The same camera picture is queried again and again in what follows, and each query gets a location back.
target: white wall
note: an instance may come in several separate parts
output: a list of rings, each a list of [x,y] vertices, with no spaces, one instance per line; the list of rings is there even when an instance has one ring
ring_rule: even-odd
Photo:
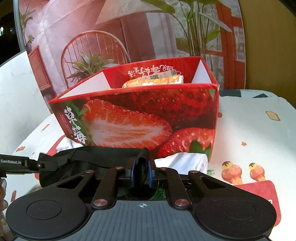
[[[50,112],[26,52],[0,67],[0,154],[11,155]]]

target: snack package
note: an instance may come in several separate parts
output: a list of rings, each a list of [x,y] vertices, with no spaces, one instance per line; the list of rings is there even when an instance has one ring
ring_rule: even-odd
[[[163,77],[160,79],[134,79],[125,82],[122,88],[147,86],[147,85],[167,85],[167,84],[183,84],[182,75],[173,75],[170,77]]]

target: cardboard box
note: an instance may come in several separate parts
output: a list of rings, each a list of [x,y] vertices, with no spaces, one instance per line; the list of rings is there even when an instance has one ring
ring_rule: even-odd
[[[148,75],[181,74],[183,84],[122,88]],[[200,57],[118,65],[79,82],[50,102],[65,135],[83,145],[150,149],[153,158],[176,152],[210,158],[219,85]]]

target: screw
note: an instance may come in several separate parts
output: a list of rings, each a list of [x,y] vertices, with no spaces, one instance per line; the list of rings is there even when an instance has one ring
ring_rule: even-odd
[[[186,199],[178,199],[175,201],[175,204],[179,207],[185,207],[185,206],[189,205],[189,201]]]
[[[97,199],[97,200],[94,200],[93,204],[97,207],[103,207],[108,204],[108,201],[105,199]]]

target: chair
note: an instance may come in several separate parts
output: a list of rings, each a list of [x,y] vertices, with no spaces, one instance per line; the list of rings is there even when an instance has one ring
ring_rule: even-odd
[[[75,65],[71,62],[81,61],[79,52],[87,56],[103,55],[107,59],[114,59],[115,64],[130,63],[130,57],[123,43],[114,35],[104,31],[87,31],[74,37],[64,48],[61,57],[63,76],[69,88],[69,80],[76,84],[74,78],[68,78],[75,73]]]

